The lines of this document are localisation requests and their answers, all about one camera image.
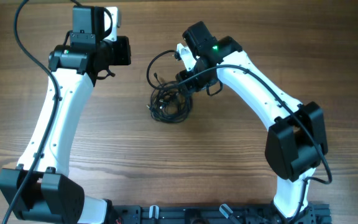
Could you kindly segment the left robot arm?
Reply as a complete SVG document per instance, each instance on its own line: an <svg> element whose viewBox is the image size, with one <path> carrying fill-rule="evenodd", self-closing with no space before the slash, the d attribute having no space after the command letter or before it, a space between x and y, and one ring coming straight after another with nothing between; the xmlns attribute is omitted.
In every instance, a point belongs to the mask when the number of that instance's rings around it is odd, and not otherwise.
<svg viewBox="0 0 358 224"><path fill-rule="evenodd" d="M13 169L0 173L7 215L45 223L122 223L108 199L87 196L69 178L77 125L101 72L131 63L126 36L117 34L116 7L73 6L73 27L51 51L43 70L48 89L34 133Z"/></svg>

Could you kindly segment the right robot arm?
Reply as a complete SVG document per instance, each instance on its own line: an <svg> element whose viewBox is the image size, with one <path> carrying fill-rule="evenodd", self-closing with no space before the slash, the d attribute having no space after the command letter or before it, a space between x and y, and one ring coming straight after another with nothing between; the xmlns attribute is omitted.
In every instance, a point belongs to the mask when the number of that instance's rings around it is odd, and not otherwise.
<svg viewBox="0 0 358 224"><path fill-rule="evenodd" d="M185 69L176 75L185 96L210 86L228 86L257 114L268 131L265 158L277 175L273 198L275 222L296 223L306 217L308 184L319 165L328 169L323 110L306 105L270 81L232 37L218 40L199 21L182 35L179 59Z"/></svg>

